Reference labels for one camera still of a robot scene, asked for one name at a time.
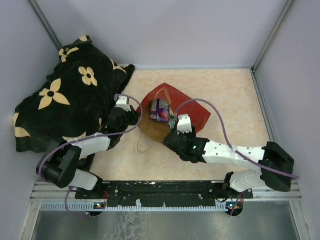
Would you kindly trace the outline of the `purple candy bag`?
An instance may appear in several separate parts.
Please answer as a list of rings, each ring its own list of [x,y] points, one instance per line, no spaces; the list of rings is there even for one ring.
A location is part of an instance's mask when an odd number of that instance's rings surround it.
[[[150,118],[158,122],[168,123],[170,120],[168,103],[162,99],[154,99],[150,106]]]

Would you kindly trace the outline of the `red paper bag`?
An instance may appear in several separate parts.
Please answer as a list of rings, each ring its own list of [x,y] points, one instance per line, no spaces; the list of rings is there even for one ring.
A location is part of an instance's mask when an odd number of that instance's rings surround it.
[[[138,127],[143,134],[151,138],[157,143],[163,143],[165,137],[171,132],[170,119],[174,119],[174,112],[184,102],[191,98],[178,90],[177,88],[162,83],[149,92],[143,99],[141,106],[143,107],[142,120]],[[164,103],[168,108],[169,113],[161,113],[160,116],[164,118],[158,118],[157,108],[160,107],[160,103]],[[178,113],[188,114],[191,118],[191,123],[195,126],[195,132],[201,131],[211,113],[202,107],[199,103],[193,101],[183,106]]]

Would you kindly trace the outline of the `green candy bag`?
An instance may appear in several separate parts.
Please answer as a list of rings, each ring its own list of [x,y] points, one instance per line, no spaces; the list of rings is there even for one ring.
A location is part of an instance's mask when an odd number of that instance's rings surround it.
[[[176,114],[170,106],[168,107],[168,113],[169,113],[168,124],[171,129],[174,129],[176,127],[176,122],[177,122]]]

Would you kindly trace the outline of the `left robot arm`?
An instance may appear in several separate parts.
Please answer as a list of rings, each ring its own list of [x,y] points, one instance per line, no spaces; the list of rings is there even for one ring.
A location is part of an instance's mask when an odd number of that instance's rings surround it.
[[[101,197],[104,186],[99,182],[102,179],[89,170],[80,169],[80,160],[113,149],[121,137],[130,132],[129,126],[137,126],[139,117],[140,114],[131,105],[128,111],[115,107],[107,117],[104,132],[97,132],[79,140],[52,140],[36,168],[36,173],[60,189],[81,188],[95,199]]]

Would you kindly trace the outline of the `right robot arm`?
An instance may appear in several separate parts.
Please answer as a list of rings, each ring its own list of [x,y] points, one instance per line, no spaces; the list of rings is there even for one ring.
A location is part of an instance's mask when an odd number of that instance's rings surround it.
[[[269,141],[260,147],[228,146],[197,137],[194,131],[184,133],[174,129],[163,144],[185,162],[244,168],[226,174],[222,186],[213,192],[216,198],[236,198],[261,187],[283,193],[291,191],[295,161],[276,142]]]

